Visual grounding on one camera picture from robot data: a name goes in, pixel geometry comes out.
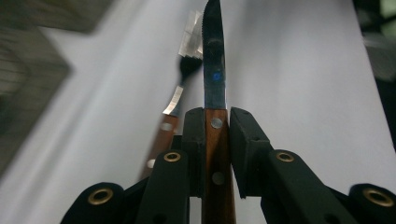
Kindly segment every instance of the white table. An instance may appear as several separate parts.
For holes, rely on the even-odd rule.
[[[351,1],[222,1],[228,106],[328,186],[396,192],[396,155]],[[135,183],[177,83],[190,10],[205,1],[119,0],[92,35],[43,29],[73,67],[0,185],[0,223],[59,223],[98,182]],[[184,110],[203,105],[194,77]],[[260,199],[238,223],[264,223]],[[191,223],[199,223],[199,201]]]

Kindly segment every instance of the blue dot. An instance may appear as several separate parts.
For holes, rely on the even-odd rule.
[[[215,81],[219,81],[221,79],[221,73],[217,72],[215,74],[213,74],[213,80]]]

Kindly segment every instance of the knife blade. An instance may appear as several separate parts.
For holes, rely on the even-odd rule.
[[[202,223],[235,223],[229,127],[225,98],[225,58],[219,0],[209,0],[203,16],[205,88],[205,192]]]

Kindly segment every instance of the knife handle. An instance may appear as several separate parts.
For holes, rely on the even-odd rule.
[[[160,123],[154,142],[151,145],[148,156],[145,160],[145,166],[140,173],[139,180],[150,176],[152,167],[157,156],[168,150],[172,144],[172,139],[177,131],[178,117],[171,115],[163,115],[163,120]]]
[[[205,110],[206,172],[202,223],[233,224],[233,177],[227,110]]]

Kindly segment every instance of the black object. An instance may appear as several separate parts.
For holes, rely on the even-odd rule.
[[[189,197],[202,197],[204,181],[202,111],[186,114],[184,135],[158,156],[149,178],[127,190],[109,183],[84,190],[62,223],[189,223]],[[231,109],[230,139],[241,197],[261,196],[267,223],[396,223],[396,195],[371,184],[348,196],[326,187],[298,155],[273,150],[249,112]]]

